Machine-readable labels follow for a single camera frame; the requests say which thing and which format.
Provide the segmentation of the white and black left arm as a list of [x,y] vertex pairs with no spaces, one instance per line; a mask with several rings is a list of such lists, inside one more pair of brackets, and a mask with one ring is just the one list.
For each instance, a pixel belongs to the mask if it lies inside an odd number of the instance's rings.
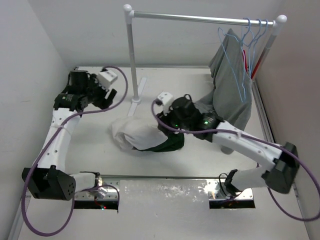
[[69,201],[75,193],[97,186],[97,172],[67,174],[66,156],[85,108],[92,104],[101,110],[107,109],[117,94],[115,89],[110,89],[117,78],[113,71],[106,69],[98,74],[86,70],[69,72],[67,85],[54,100],[44,153],[33,173],[29,168],[22,171],[22,179],[28,183],[34,198]]

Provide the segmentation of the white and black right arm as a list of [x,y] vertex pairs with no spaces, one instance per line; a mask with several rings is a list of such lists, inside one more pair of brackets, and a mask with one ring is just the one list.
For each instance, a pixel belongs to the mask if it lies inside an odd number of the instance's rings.
[[255,168],[234,169],[226,175],[219,187],[226,197],[235,198],[249,188],[268,187],[280,194],[290,192],[300,168],[294,144],[273,144],[247,134],[213,113],[200,113],[189,94],[174,98],[170,93],[162,92],[152,105],[162,107],[154,117],[158,129],[165,135],[190,134],[227,147],[257,163]]

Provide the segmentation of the white and green t shirt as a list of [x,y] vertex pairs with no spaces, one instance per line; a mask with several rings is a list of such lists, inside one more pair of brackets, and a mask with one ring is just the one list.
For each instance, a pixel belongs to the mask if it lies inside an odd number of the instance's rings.
[[182,133],[170,132],[165,135],[150,118],[125,116],[116,119],[110,125],[114,142],[122,150],[140,152],[173,152],[185,145]]

